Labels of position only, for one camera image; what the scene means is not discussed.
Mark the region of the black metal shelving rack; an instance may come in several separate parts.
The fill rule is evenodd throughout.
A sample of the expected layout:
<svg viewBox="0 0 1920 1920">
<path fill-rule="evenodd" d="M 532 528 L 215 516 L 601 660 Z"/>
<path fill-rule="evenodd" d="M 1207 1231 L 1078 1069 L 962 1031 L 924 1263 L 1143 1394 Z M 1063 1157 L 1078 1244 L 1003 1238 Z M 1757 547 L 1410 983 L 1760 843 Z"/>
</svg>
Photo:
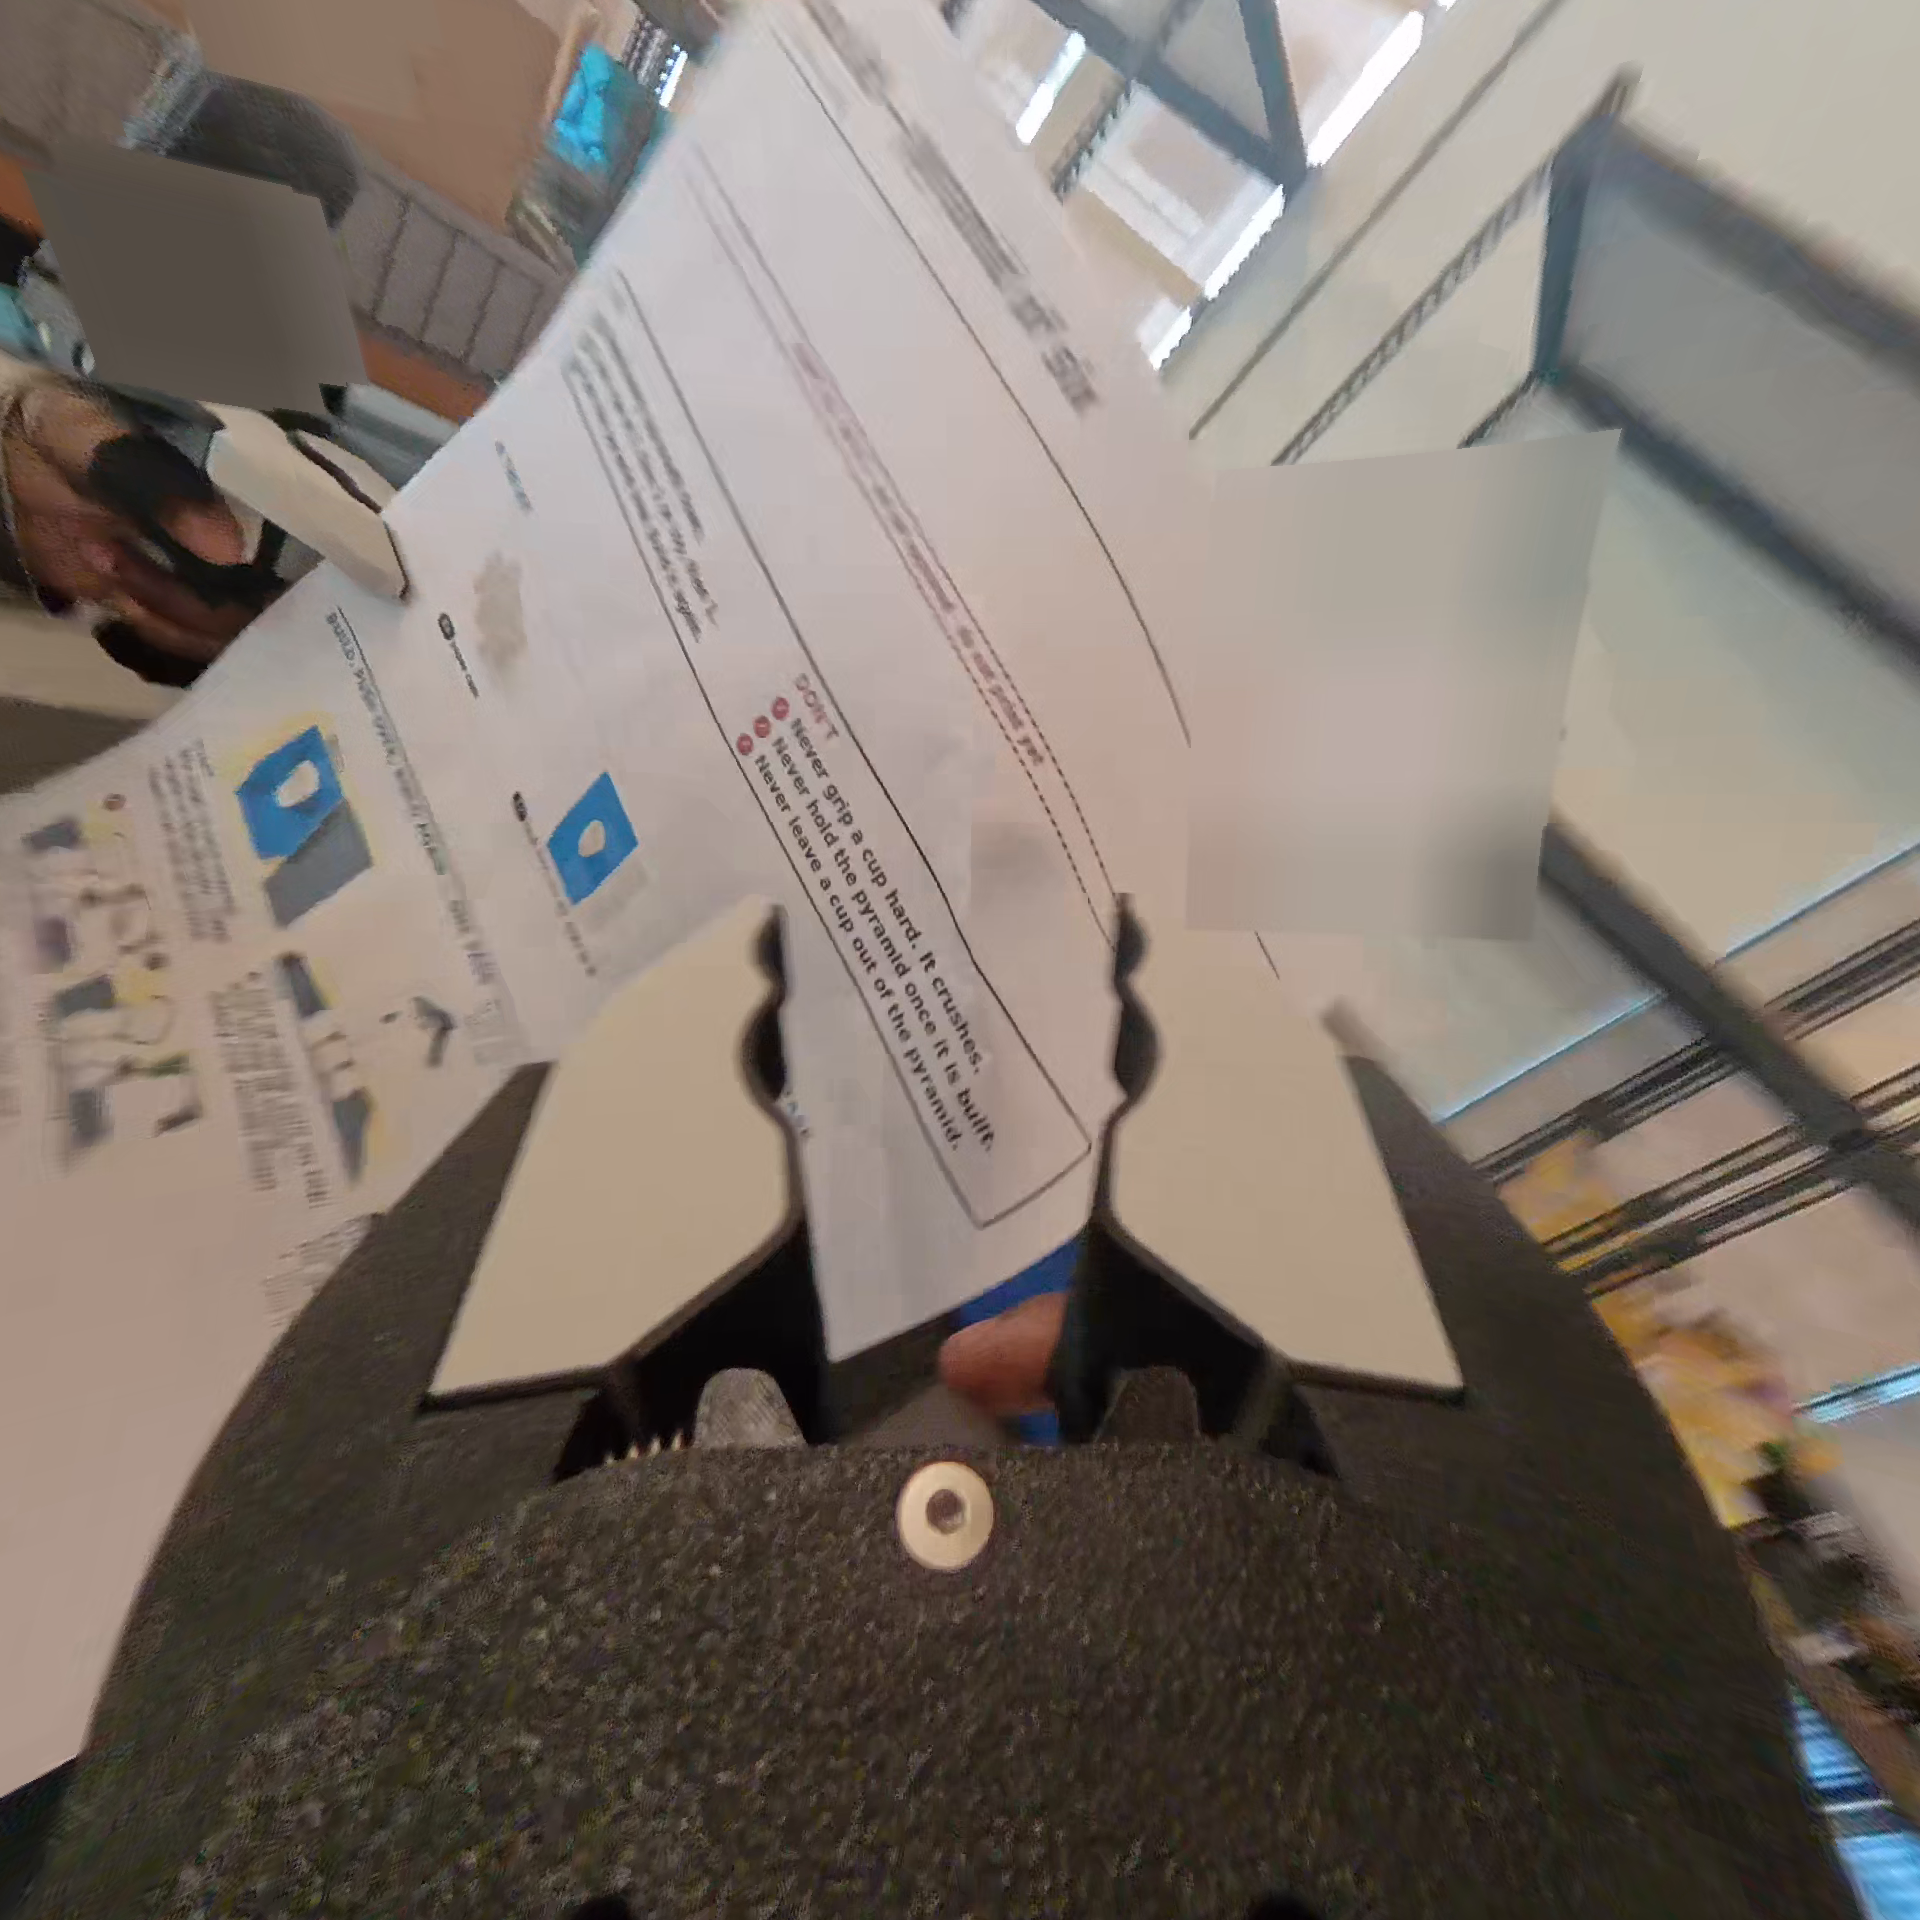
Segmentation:
<svg viewBox="0 0 1920 1920">
<path fill-rule="evenodd" d="M 1514 963 L 1365 950 L 1348 992 L 1495 1185 L 1576 1136 L 1639 1181 L 1576 1231 L 1617 1286 L 1689 1254 L 1915 1238 L 1915 228 L 1809 220 L 1787 3 L 1410 3 L 1316 128 L 1256 146 L 1281 30 L 1126 44 L 1137 106 L 1293 159 L 1141 323 L 1218 470 L 1615 433 Z"/>
</svg>

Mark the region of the yellow goods on shelf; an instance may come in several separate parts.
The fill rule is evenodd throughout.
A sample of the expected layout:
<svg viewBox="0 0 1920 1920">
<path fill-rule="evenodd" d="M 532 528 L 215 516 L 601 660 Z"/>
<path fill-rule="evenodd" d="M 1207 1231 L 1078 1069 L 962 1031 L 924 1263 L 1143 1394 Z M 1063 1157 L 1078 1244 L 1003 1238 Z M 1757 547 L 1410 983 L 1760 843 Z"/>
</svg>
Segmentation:
<svg viewBox="0 0 1920 1920">
<path fill-rule="evenodd" d="M 1606 1188 L 1595 1140 L 1577 1136 L 1499 1177 L 1505 1207 L 1595 1318 L 1674 1433 L 1728 1534 L 1787 1523 L 1787 1498 L 1834 1464 L 1834 1446 L 1795 1412 L 1781 1359 L 1728 1310 L 1709 1306 L 1657 1226 Z"/>
</svg>

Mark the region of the printed paper instruction sheet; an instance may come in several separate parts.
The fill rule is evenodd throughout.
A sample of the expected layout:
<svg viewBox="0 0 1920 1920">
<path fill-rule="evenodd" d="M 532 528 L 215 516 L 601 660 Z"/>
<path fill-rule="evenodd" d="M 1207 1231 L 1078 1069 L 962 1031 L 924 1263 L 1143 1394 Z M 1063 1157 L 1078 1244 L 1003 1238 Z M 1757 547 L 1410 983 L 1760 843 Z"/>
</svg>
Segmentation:
<svg viewBox="0 0 1920 1920">
<path fill-rule="evenodd" d="M 149 730 L 2 800 L 2 1790 L 346 1238 L 743 901 L 827 1359 L 1063 1244 L 1182 907 L 1207 472 L 932 3 L 753 3 L 589 268 Z"/>
</svg>

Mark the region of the person's left hand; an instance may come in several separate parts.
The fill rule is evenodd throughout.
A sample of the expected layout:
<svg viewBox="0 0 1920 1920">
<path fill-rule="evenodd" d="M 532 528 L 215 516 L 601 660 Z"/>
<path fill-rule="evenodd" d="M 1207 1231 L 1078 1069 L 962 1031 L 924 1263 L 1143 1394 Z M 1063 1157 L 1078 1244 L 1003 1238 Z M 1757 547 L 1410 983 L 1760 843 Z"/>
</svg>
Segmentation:
<svg viewBox="0 0 1920 1920">
<path fill-rule="evenodd" d="M 2 402 L 2 563 L 36 604 L 83 608 L 163 658 L 206 666 L 222 651 L 209 611 L 161 577 L 130 522 L 89 491 L 91 459 L 122 439 L 125 419 L 54 376 Z"/>
</svg>

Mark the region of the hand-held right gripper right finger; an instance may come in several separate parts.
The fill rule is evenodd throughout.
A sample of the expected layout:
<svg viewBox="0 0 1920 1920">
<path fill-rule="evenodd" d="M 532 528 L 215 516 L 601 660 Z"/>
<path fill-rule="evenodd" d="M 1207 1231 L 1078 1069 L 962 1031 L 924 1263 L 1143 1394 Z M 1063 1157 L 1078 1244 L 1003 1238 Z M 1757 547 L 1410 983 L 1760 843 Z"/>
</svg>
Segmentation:
<svg viewBox="0 0 1920 1920">
<path fill-rule="evenodd" d="M 1455 1340 L 1335 1041 L 1238 932 L 1115 902 L 1118 1104 L 1078 1254 L 1078 1426 L 1126 1375 L 1203 1428 L 1274 1428 L 1308 1386 L 1457 1406 Z"/>
</svg>

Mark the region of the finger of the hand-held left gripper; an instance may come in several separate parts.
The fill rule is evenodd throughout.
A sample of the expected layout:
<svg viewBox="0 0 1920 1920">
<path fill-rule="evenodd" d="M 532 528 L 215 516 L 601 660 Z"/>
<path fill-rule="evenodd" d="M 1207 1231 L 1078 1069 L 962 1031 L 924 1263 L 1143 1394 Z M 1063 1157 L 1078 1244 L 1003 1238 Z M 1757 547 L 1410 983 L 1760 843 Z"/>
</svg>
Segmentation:
<svg viewBox="0 0 1920 1920">
<path fill-rule="evenodd" d="M 288 541 L 348 577 L 348 583 L 404 600 L 412 583 L 386 528 L 399 489 L 354 451 L 302 428 L 209 407 L 206 477 L 227 504 L 278 528 Z"/>
</svg>

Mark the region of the brown cardboard box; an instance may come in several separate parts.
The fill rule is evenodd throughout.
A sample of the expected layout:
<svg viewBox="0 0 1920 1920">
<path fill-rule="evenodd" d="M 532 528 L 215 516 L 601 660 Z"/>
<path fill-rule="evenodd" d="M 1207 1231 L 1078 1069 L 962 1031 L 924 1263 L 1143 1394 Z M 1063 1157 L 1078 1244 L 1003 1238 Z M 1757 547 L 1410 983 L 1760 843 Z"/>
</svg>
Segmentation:
<svg viewBox="0 0 1920 1920">
<path fill-rule="evenodd" d="M 625 3 L 161 3 L 215 76 L 299 93 L 486 228 L 544 153 L 589 41 Z"/>
</svg>

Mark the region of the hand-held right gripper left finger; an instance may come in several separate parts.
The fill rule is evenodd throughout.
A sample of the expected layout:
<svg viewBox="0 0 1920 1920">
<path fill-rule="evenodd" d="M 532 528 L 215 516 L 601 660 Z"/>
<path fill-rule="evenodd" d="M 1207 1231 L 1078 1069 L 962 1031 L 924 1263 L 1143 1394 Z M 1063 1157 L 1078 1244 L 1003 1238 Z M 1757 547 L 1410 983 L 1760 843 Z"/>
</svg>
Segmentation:
<svg viewBox="0 0 1920 1920">
<path fill-rule="evenodd" d="M 430 1406 L 612 1386 L 691 1412 L 759 1370 L 822 1412 L 822 1299 L 783 1110 L 783 909 L 746 901 L 618 988 L 550 1066 Z"/>
</svg>

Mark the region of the dark grey chair back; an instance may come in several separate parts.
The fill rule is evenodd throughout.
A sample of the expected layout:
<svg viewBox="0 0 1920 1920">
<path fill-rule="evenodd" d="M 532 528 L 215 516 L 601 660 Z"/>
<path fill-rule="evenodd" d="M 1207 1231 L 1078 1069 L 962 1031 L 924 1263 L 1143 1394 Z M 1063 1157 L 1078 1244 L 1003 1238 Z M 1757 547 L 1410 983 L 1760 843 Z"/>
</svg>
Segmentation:
<svg viewBox="0 0 1920 1920">
<path fill-rule="evenodd" d="M 311 99 L 179 62 L 125 120 L 125 146 L 206 170 L 283 186 L 315 201 L 337 233 L 363 192 L 348 128 Z"/>
</svg>

